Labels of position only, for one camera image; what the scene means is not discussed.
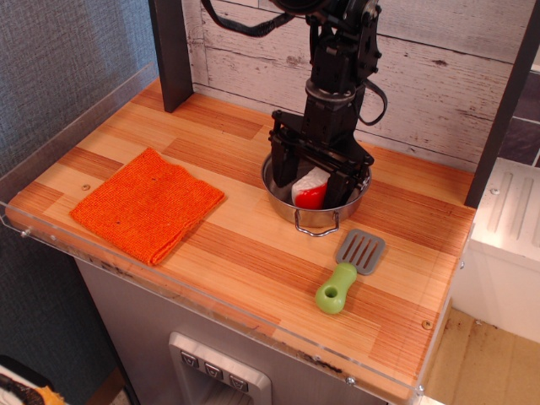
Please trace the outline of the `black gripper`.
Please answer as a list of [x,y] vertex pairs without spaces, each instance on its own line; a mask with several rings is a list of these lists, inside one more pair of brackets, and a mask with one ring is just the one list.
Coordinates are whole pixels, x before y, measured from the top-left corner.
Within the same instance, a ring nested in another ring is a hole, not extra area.
[[374,159],[354,139],[364,95],[344,102],[307,97],[302,116],[276,110],[270,132],[273,180],[283,187],[296,179],[301,159],[330,172],[323,208],[343,206],[365,182]]

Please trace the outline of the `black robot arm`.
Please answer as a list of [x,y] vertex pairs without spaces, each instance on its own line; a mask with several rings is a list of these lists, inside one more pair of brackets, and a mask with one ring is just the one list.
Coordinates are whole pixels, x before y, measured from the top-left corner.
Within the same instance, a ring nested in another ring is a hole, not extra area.
[[308,208],[344,205],[369,179],[373,158],[357,143],[365,91],[385,94],[370,82],[381,58],[376,35],[381,7],[376,1],[277,1],[276,6],[303,15],[310,27],[311,74],[301,116],[273,113],[270,132],[273,180],[286,186],[309,162],[328,174],[325,193]]

